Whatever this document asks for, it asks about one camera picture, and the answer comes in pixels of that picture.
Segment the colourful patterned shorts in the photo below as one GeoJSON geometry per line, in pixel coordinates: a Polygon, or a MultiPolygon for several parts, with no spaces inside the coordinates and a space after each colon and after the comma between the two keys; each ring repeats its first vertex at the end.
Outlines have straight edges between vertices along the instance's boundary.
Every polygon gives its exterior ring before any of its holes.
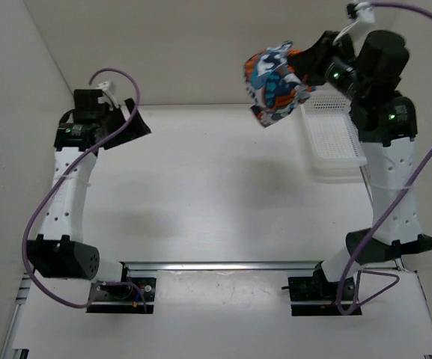
{"type": "Polygon", "coordinates": [[[291,55],[299,53],[288,40],[259,51],[243,65],[246,92],[254,102],[250,110],[264,128],[290,115],[315,90],[304,84],[288,63],[291,55]]]}

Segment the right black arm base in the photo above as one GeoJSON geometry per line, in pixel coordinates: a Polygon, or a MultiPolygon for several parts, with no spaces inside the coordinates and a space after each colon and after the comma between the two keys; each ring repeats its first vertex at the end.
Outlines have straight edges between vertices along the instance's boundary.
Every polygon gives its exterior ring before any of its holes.
{"type": "MultiPolygon", "coordinates": [[[[340,307],[352,316],[361,315],[359,305],[360,273],[343,282],[340,307]]],[[[338,282],[328,282],[319,262],[310,276],[293,276],[281,291],[289,293],[292,316],[341,316],[337,301],[338,282]]]]}

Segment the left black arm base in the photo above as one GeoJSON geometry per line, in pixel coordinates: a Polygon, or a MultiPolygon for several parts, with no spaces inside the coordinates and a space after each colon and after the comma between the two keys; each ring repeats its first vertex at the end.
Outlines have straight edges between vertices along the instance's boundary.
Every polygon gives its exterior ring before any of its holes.
{"type": "Polygon", "coordinates": [[[94,301],[85,310],[91,314],[153,314],[156,272],[124,266],[123,280],[132,286],[102,286],[93,290],[94,301]]]}

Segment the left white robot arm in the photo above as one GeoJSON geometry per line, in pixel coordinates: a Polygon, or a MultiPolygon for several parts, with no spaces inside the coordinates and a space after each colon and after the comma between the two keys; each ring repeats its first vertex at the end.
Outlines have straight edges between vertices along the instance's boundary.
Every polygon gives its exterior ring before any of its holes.
{"type": "Polygon", "coordinates": [[[28,261],[45,278],[107,282],[116,299],[132,293],[133,281],[124,264],[103,259],[99,250],[83,242],[82,219],[91,172],[98,153],[85,151],[110,137],[109,150],[150,134],[135,101],[107,102],[98,88],[75,90],[74,108],[63,115],[55,135],[54,183],[60,187],[43,206],[43,222],[26,245],[28,261]]]}

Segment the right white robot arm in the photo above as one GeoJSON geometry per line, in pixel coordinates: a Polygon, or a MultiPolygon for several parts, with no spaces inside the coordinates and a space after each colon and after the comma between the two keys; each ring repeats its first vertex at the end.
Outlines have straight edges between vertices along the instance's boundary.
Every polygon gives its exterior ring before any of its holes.
{"type": "Polygon", "coordinates": [[[410,58],[405,39],[392,31],[372,31],[359,53],[345,34],[327,31],[309,49],[292,52],[288,64],[309,86],[326,83],[350,100],[349,116],[367,159],[373,224],[347,234],[345,246],[314,271],[316,296],[331,298],[339,281],[367,264],[432,250],[423,233],[409,178],[418,133],[413,102],[397,89],[410,58]]]}

